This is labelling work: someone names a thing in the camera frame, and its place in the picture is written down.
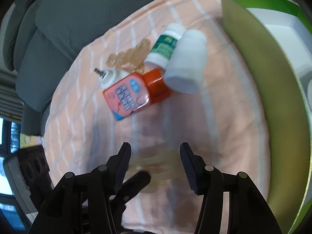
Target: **orange bottle cap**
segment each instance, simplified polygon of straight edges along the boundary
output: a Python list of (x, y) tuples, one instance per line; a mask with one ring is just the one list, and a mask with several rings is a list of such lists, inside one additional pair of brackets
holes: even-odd
[(163, 82), (163, 75), (159, 69), (153, 69), (143, 75), (143, 80), (149, 89), (151, 102), (159, 102), (170, 96), (171, 91)]

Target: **screw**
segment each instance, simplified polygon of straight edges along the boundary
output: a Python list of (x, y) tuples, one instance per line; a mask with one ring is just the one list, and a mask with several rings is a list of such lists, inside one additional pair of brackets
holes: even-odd
[(205, 169), (206, 169), (206, 171), (209, 171), (209, 172), (211, 172), (211, 171), (213, 171), (213, 166), (212, 165), (206, 165), (205, 166)]
[(106, 73), (104, 72), (104, 70), (99, 70), (98, 68), (94, 69), (94, 72), (97, 73), (99, 76), (104, 77), (106, 75)]
[(65, 174), (65, 178), (71, 178), (73, 176), (72, 172), (68, 172)]
[(239, 173), (239, 176), (240, 176), (241, 178), (247, 178), (247, 174), (246, 174), (245, 172), (240, 172), (240, 173)]
[(106, 166), (105, 164), (100, 165), (100, 166), (98, 167), (98, 170), (99, 170), (100, 172), (106, 171), (106, 170), (107, 170), (107, 166)]

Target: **white bottle cap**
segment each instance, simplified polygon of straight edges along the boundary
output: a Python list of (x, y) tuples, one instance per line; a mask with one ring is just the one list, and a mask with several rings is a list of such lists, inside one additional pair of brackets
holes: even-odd
[(198, 30), (186, 31), (172, 53), (164, 83), (172, 90), (193, 94), (199, 91), (207, 62), (207, 38)]
[(157, 53), (149, 53), (144, 60), (144, 65), (150, 69), (162, 68), (166, 70), (169, 59)]
[(186, 32), (182, 35), (182, 38), (183, 38), (183, 37), (196, 38), (196, 39), (202, 41), (205, 45), (206, 45), (206, 43), (207, 43), (206, 35), (203, 34), (201, 31), (196, 30), (196, 29), (191, 29), (191, 30), (186, 31)]
[(103, 90), (108, 89), (121, 79), (128, 76), (130, 73), (124, 70), (116, 70), (115, 68), (106, 68), (102, 71), (103, 76), (99, 77), (101, 87)]
[(166, 30), (172, 30), (175, 31), (177, 33), (179, 33), (180, 35), (183, 35), (183, 33), (185, 32), (185, 28), (184, 26), (177, 24), (177, 23), (171, 23), (166, 27)]

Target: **gray pillow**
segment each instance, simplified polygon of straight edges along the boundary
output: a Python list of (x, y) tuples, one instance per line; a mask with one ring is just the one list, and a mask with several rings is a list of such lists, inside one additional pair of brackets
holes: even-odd
[(37, 29), (21, 62), (16, 92), (31, 108), (43, 112), (71, 64)]
[(13, 65), (18, 72), (21, 67), (21, 61), (26, 52), (27, 46), (32, 39), (37, 26), (35, 24), (35, 3), (32, 3), (26, 11), (16, 37), (14, 53), (13, 53)]
[(41, 136), (44, 136), (44, 133), (46, 131), (46, 122), (47, 122), (49, 114), (50, 114), (50, 106), (51, 106), (51, 103), (48, 105), (48, 107), (43, 112), (42, 121), (41, 121)]
[(74, 60), (81, 49), (154, 0), (43, 0), (38, 29)]
[(14, 70), (13, 52), (15, 47), (18, 29), (29, 6), (35, 0), (15, 0), (15, 8), (10, 16), (6, 32), (4, 34), (3, 57), (4, 64), (10, 70)]
[(25, 135), (39, 136), (41, 131), (42, 113), (35, 111), (24, 103), (21, 117), (21, 133)]

